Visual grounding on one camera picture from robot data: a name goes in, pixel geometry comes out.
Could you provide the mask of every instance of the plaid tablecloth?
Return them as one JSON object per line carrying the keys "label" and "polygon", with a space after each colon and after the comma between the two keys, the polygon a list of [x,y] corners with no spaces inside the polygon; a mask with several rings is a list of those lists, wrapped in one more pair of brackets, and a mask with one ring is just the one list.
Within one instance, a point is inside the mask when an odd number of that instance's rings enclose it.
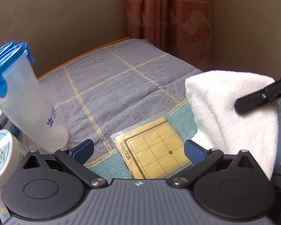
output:
{"label": "plaid tablecloth", "polygon": [[[132,39],[76,59],[40,83],[69,127],[68,148],[92,139],[95,152],[85,166],[110,181],[128,177],[113,133],[167,111],[188,138],[196,134],[184,81],[198,73],[149,42]],[[36,148],[23,134],[20,141],[29,150]],[[2,222],[9,217],[1,185],[0,217]]]}

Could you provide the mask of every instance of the white logo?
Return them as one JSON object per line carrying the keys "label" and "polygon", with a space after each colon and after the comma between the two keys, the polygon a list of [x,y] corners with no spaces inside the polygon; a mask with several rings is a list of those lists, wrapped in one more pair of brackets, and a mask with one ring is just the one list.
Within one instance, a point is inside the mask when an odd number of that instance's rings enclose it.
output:
{"label": "white logo", "polygon": [[144,183],[142,181],[138,181],[137,183],[135,183],[135,185],[140,187],[140,186],[144,185]]}

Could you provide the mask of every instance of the blue gripper pad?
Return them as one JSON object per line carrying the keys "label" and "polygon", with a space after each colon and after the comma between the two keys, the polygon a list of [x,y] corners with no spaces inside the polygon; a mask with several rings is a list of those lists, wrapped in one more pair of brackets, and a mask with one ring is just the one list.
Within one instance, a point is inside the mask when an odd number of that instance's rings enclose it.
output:
{"label": "blue gripper pad", "polygon": [[209,153],[210,152],[208,150],[205,150],[203,147],[199,146],[190,139],[184,143],[184,154],[194,165],[203,161]]}
{"label": "blue gripper pad", "polygon": [[70,156],[83,165],[94,153],[94,142],[91,139],[87,139],[71,151]]}

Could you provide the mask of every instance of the triangular hole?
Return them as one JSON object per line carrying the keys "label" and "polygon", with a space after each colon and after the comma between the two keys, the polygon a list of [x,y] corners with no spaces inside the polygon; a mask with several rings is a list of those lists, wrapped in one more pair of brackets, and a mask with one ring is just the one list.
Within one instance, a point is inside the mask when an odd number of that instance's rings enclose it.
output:
{"label": "triangular hole", "polygon": [[37,158],[35,156],[31,156],[28,161],[25,163],[23,169],[28,169],[28,168],[34,168],[34,167],[40,167],[41,165],[37,161]]}
{"label": "triangular hole", "polygon": [[254,169],[253,164],[250,162],[247,156],[242,156],[237,166]]}

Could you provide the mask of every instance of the yellow game board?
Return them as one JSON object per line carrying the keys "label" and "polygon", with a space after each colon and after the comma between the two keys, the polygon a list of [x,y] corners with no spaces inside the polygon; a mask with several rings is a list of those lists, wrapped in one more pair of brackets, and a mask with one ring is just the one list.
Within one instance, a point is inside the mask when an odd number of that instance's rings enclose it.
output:
{"label": "yellow game board", "polygon": [[165,118],[114,140],[135,179],[160,179],[190,163],[183,142]]}

